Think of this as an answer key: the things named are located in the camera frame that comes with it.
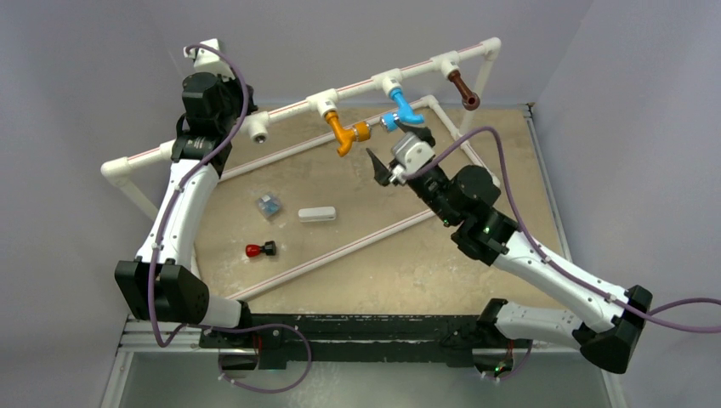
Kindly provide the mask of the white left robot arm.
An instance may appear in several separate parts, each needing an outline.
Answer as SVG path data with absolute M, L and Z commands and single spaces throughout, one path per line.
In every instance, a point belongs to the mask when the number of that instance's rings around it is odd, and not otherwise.
M 232 149 L 227 137 L 250 109 L 238 82 L 207 72 L 184 79 L 182 101 L 161 210 L 134 260 L 119 262 L 114 276 L 135 318 L 149 320 L 153 305 L 159 321 L 220 327 L 241 348 L 253 339 L 242 302 L 211 294 L 191 265 L 202 214 Z

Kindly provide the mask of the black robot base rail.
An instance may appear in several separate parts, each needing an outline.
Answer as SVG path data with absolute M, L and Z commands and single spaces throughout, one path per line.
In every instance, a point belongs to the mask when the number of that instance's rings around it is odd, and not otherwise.
M 530 346 L 510 340 L 475 314 L 251 314 L 242 322 L 252 333 L 212 330 L 203 349 L 249 349 L 262 370 L 307 360 L 363 363 L 442 363 L 451 368 L 492 368 L 510 349 Z

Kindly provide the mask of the orange water faucet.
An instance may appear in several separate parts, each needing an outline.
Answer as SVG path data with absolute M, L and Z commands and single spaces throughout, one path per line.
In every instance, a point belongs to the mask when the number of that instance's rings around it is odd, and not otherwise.
M 335 110 L 326 112 L 324 120 L 339 144 L 337 153 L 340 157 L 346 156 L 355 143 L 365 142 L 372 136 L 371 125 L 368 122 L 357 122 L 350 127 L 343 127 Z

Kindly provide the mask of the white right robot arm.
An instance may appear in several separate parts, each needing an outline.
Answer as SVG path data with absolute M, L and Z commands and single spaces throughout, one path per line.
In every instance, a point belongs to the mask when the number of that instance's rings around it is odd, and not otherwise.
M 492 299 L 477 324 L 480 340 L 529 339 L 575 349 L 598 368 L 624 374 L 636 349 L 653 295 L 636 285 L 624 288 L 590 274 L 538 243 L 519 217 L 494 205 L 501 190 L 479 165 L 448 177 L 440 162 L 468 140 L 464 135 L 441 154 L 425 127 L 401 125 L 404 136 L 387 164 L 368 155 L 376 182 L 406 185 L 446 227 L 466 257 L 509 272 L 563 304 L 565 309 L 532 308 Z

